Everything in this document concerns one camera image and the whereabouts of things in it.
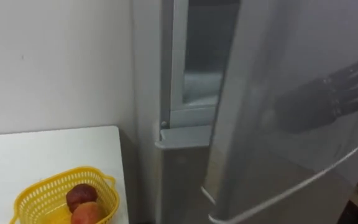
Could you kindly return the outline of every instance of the refrigerator door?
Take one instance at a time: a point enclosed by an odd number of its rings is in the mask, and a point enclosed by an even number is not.
[[[229,58],[203,184],[212,221],[358,148],[358,2],[242,1]],[[239,223],[336,223],[357,181],[358,151]]]

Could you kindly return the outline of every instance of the floor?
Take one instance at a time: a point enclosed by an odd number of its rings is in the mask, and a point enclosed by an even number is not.
[[[350,197],[350,201],[347,204],[338,224],[358,224],[358,186],[354,193]]]

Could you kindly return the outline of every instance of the peach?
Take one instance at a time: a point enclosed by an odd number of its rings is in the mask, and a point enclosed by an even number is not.
[[[102,220],[102,211],[96,202],[82,203],[71,215],[71,224],[97,224]]]

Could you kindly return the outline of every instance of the fruit basket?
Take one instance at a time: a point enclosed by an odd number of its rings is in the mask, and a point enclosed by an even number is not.
[[[104,175],[94,167],[77,167],[49,177],[28,187],[16,198],[10,224],[70,224],[66,193],[77,184],[89,184],[96,189],[97,203],[104,213],[98,224],[107,224],[119,206],[115,182],[114,177]]]

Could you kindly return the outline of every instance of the silver refrigerator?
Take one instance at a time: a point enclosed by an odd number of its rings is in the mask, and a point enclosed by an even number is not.
[[[137,78],[158,102],[137,104],[154,132],[152,219],[336,223],[358,181],[358,1],[161,0],[158,13],[158,81]]]

